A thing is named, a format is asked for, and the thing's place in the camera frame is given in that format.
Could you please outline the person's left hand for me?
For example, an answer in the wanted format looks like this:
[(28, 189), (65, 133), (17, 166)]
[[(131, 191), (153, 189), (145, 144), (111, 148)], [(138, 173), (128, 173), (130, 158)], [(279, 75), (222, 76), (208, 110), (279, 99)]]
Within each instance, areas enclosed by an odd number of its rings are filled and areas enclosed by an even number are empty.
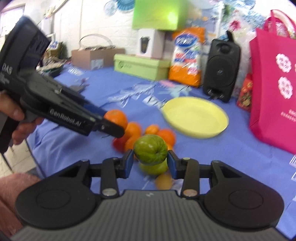
[[(15, 121), (23, 121), (25, 114), (21, 108), (8, 96), (5, 91), (1, 91), (1, 113), (7, 115)], [(21, 123), (12, 133), (12, 140), (14, 145), (19, 145), (30, 134), (32, 134), (36, 127), (44, 121), (43, 118), (36, 118), (32, 122)]]

